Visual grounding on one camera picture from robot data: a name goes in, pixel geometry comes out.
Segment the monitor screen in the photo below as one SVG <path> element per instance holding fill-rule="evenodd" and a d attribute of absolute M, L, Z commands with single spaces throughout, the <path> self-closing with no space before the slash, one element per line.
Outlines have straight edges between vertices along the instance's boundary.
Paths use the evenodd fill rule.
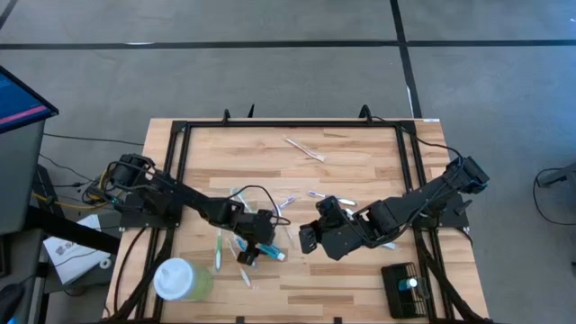
<path fill-rule="evenodd" d="M 0 69 L 0 133 L 46 119 L 58 110 L 5 69 Z"/>

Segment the plastic cup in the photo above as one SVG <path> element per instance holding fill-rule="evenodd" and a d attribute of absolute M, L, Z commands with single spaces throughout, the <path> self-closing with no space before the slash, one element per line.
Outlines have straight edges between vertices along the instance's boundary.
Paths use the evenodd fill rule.
<path fill-rule="evenodd" d="M 154 290 L 166 301 L 203 301 L 212 286 L 212 275 L 206 268 L 180 257 L 164 261 L 154 274 Z"/>

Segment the wooden table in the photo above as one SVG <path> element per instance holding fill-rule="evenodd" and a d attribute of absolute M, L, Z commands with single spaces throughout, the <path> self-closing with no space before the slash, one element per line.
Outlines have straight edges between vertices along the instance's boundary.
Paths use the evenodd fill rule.
<path fill-rule="evenodd" d="M 152 158 L 160 169 L 166 157 L 172 121 L 153 119 L 148 128 L 143 155 Z M 415 123 L 423 140 L 445 143 L 439 122 L 416 120 Z M 324 154 L 325 163 L 292 147 L 283 140 L 284 134 Z M 408 136 L 405 140 L 413 167 Z M 427 179 L 441 175 L 449 162 L 447 152 L 424 145 L 420 145 L 420 151 Z M 412 170 L 414 186 L 418 187 L 415 174 Z M 222 269 L 213 275 L 210 298 L 206 302 L 167 301 L 162 322 L 233 322 L 237 316 L 246 317 L 246 322 L 332 322 L 334 317 L 342 317 L 344 322 L 398 322 L 388 311 L 380 269 L 402 262 L 414 262 L 418 267 L 410 230 L 396 240 L 396 250 L 361 247 L 338 262 L 329 259 L 322 247 L 304 255 L 298 241 L 300 225 L 319 217 L 314 208 L 318 199 L 309 197 L 306 194 L 309 190 L 358 201 L 359 208 L 378 199 L 404 194 L 393 129 L 194 129 L 184 182 L 211 196 L 225 196 L 231 187 L 249 184 L 266 187 L 277 203 L 295 196 L 296 201 L 283 211 L 283 216 L 292 221 L 289 231 L 294 235 L 296 247 L 291 247 L 286 233 L 279 229 L 275 243 L 287 258 L 278 262 L 261 256 L 257 259 L 257 271 L 245 267 L 256 286 L 248 289 L 224 241 Z M 245 198 L 257 208 L 272 208 L 257 189 L 246 191 Z M 118 260 L 124 259 L 137 232 L 131 229 L 123 234 Z M 149 233 L 147 229 L 140 237 L 127 261 L 121 279 L 120 305 L 142 276 Z M 184 208 L 172 256 L 212 269 L 217 233 L 196 211 Z M 448 278 L 473 310 L 488 316 L 470 242 L 452 229 L 441 229 L 439 237 Z M 108 292 L 106 304 L 110 310 L 119 267 L 120 262 L 116 264 Z M 438 315 L 443 317 L 440 294 L 436 284 L 432 285 Z M 154 298 L 154 290 L 150 288 L 146 316 L 151 316 Z"/>

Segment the table leg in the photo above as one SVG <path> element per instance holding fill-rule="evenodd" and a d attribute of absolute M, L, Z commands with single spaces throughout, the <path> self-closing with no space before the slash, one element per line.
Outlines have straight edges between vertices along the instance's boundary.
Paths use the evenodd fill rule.
<path fill-rule="evenodd" d="M 116 254 L 120 240 L 101 231 L 78 225 L 72 220 L 57 217 L 36 207 L 28 207 L 26 229 L 42 229 L 48 235 L 69 240 L 79 245 Z"/>

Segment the gray carpet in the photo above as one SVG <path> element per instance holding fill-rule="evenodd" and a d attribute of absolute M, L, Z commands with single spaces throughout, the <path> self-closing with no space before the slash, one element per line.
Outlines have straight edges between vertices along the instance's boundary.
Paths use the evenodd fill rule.
<path fill-rule="evenodd" d="M 6 5 L 7 0 L 0 0 Z M 576 38 L 572 1 L 400 0 L 407 39 Z M 396 38 L 376 0 L 19 0 L 0 43 L 258 41 Z M 490 315 L 572 323 L 576 229 L 536 212 L 538 170 L 576 162 L 574 47 L 410 49 L 424 117 L 491 178 L 469 216 Z M 362 104 L 410 117 L 397 48 L 4 50 L 0 64 L 60 109 L 58 134 L 143 141 L 153 117 L 349 117 Z M 87 176 L 138 148 L 45 138 L 42 153 Z M 43 162 L 55 183 L 77 180 Z M 74 190 L 61 194 L 78 196 Z M 565 184 L 538 191 L 545 213 L 576 221 Z M 78 217 L 76 213 L 68 214 Z M 48 323 L 95 320 L 105 287 L 54 294 Z"/>

